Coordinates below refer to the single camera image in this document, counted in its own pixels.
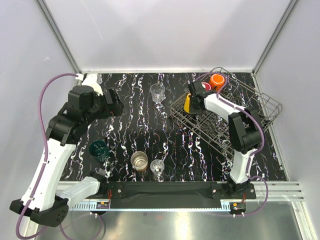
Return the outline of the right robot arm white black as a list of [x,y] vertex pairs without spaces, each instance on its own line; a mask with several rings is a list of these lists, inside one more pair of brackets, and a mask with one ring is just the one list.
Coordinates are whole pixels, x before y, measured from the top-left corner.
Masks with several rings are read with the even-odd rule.
[[224,189],[229,197],[237,199],[249,188],[253,179],[250,176],[253,158],[265,144],[258,110],[232,103],[214,90],[207,91],[201,82],[190,83],[188,89],[190,114],[198,115],[207,110],[228,123],[229,141],[234,149],[234,158]]

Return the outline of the red mug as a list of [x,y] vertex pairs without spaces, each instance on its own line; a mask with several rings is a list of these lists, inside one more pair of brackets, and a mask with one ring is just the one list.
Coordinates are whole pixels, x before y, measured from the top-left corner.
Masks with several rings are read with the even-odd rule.
[[207,83],[207,82],[202,82],[201,85],[204,87],[204,89],[205,89],[206,92],[212,90],[211,85],[210,85],[209,83]]

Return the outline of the dark green mug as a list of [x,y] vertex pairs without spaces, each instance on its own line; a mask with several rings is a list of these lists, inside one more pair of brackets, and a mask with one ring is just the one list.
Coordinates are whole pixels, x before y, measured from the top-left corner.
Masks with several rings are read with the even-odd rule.
[[102,140],[96,140],[89,146],[89,153],[99,163],[106,162],[110,157],[110,150]]

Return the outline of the orange mug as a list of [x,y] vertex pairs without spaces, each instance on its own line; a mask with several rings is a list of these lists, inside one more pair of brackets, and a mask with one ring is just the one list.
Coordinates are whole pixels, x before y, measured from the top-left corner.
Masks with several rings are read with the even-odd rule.
[[209,85],[214,91],[218,91],[226,82],[226,78],[221,73],[214,73],[210,76]]

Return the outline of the yellow mug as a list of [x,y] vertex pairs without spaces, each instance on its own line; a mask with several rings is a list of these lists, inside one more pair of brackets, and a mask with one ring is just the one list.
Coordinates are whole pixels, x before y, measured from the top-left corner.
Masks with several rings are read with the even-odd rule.
[[190,96],[191,94],[188,93],[185,97],[185,100],[184,100],[184,105],[183,105],[183,109],[186,113],[190,114]]

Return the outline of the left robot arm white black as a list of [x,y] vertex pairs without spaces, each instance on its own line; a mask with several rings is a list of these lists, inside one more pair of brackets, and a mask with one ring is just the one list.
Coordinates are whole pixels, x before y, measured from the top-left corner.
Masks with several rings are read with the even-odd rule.
[[57,227],[71,207],[90,196],[105,197],[106,178],[94,172],[61,193],[57,193],[57,187],[69,157],[88,126],[96,120],[121,116],[123,108],[114,88],[106,93],[89,85],[70,90],[67,102],[48,123],[44,137],[47,146],[27,191],[22,198],[13,200],[9,209],[39,225]]

